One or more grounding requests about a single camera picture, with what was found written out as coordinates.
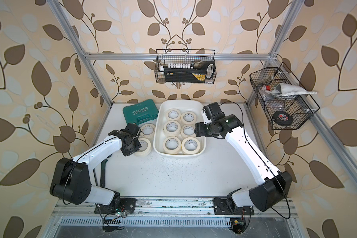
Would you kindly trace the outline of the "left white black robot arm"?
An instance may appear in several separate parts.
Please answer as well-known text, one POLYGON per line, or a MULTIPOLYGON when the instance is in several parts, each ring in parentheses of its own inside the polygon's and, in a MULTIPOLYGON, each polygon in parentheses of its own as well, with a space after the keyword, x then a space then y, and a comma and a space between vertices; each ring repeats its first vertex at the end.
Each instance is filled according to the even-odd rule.
POLYGON ((60 159, 56 164, 50 194, 74 205, 83 202, 110 205, 116 193, 93 185, 90 174, 105 159, 119 150, 124 156, 139 151, 140 134, 141 129, 138 125, 127 124, 124 129, 110 132, 104 140, 86 152, 72 159, 60 159))

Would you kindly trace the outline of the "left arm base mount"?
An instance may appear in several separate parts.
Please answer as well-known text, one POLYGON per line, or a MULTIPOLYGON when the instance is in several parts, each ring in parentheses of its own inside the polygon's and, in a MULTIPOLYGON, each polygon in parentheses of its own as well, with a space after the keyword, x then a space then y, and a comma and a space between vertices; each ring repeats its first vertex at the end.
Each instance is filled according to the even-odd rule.
POLYGON ((116 198, 110 205, 99 204, 95 207, 94 213, 107 215, 116 213, 132 214, 136 208, 135 198, 116 198))

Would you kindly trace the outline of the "white plastic storage tray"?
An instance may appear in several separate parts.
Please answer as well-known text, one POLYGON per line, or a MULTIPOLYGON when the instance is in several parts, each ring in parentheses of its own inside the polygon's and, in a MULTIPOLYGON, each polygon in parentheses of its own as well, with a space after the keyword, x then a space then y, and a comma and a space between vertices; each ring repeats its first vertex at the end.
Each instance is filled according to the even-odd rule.
POLYGON ((170 100, 161 104, 155 126, 154 150, 165 157, 192 158, 201 155, 206 139, 196 137, 195 124, 203 122, 203 105, 192 100, 170 100))

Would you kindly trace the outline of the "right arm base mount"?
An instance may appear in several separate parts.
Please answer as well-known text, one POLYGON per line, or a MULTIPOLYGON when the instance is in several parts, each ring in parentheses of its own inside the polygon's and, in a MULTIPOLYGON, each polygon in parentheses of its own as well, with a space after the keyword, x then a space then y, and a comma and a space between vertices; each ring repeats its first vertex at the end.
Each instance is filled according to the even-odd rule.
POLYGON ((231 199, 215 197, 213 199, 215 215, 254 215, 252 206, 237 207, 231 199))

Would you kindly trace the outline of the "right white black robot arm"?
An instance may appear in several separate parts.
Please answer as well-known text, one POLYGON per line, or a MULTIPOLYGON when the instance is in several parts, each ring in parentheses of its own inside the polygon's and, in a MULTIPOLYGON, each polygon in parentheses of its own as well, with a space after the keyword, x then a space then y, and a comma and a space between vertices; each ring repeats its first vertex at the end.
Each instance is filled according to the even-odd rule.
POLYGON ((241 156, 256 182, 253 188, 240 188, 227 195, 229 211, 254 206, 264 212, 288 199, 292 176, 287 171, 280 171, 260 151, 248 135, 243 120, 235 115, 226 116, 217 102, 204 106, 202 116, 204 121, 195 125, 196 137, 227 141, 241 156))

